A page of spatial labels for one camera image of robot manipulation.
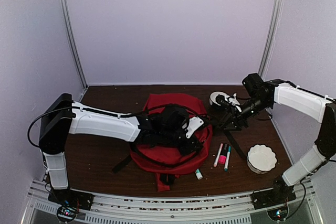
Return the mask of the red backpack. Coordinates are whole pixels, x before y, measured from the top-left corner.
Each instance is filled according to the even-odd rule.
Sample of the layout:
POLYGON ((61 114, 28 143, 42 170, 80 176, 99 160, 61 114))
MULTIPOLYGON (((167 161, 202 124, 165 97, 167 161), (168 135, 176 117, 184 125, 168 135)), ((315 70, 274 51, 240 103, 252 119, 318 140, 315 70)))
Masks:
MULTIPOLYGON (((241 105, 241 109, 250 116, 245 105, 241 105)), ((224 112, 238 111, 229 108, 224 112)), ((114 173, 134 161, 142 170, 155 174, 158 191, 167 191, 178 177, 194 173, 207 159, 213 126, 200 99, 185 93, 151 94, 136 118, 140 122, 140 133, 130 144, 129 156, 113 168, 114 173), (204 121, 193 134, 203 143, 203 148, 182 156, 178 151, 178 137, 185 135, 182 126, 194 116, 204 121)))

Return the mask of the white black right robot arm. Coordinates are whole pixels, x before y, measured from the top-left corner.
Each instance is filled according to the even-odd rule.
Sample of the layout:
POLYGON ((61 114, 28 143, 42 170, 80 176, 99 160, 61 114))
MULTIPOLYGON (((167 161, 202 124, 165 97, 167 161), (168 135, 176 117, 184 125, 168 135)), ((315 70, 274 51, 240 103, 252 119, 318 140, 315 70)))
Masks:
POLYGON ((237 91, 215 91, 208 104, 218 112, 219 130, 244 163, 250 149, 243 149, 234 134, 255 129, 253 120, 266 113, 264 120, 274 127, 291 164, 276 176, 269 192, 271 202, 279 204, 301 180, 326 172, 325 165, 335 157, 335 99, 288 80, 265 81, 257 73, 245 77, 242 87, 243 99, 237 91))

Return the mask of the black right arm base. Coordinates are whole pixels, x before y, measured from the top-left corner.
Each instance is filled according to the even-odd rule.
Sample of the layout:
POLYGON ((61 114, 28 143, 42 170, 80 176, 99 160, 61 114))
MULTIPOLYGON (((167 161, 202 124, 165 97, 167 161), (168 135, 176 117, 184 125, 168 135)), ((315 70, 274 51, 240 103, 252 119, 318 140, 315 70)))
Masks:
POLYGON ((273 188, 264 191, 256 191, 251 195, 254 209, 269 208, 276 205, 283 205, 288 201, 296 199, 293 190, 294 186, 288 186, 282 177, 277 177, 273 182, 273 188))

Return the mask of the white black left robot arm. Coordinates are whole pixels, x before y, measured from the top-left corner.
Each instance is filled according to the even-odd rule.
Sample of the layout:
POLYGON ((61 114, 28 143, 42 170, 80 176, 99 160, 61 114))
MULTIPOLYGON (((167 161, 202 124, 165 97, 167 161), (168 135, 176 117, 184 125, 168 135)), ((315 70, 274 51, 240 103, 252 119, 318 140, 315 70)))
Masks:
POLYGON ((93 108, 62 94, 41 119, 38 146, 54 194, 64 205, 76 197, 70 190, 65 145, 68 135, 94 135, 123 140, 130 159, 157 174, 158 188, 169 187, 178 175, 196 171, 208 155, 212 128, 205 107, 183 93, 152 94, 143 111, 117 113, 93 108))

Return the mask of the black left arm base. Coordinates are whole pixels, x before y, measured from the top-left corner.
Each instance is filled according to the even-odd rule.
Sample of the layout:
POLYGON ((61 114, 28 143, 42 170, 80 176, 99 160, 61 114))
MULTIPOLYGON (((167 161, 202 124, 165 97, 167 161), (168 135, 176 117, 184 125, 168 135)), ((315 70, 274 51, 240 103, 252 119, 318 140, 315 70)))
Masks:
POLYGON ((74 210, 90 210, 94 195, 70 188, 68 179, 56 180, 50 178, 50 193, 48 200, 74 210))

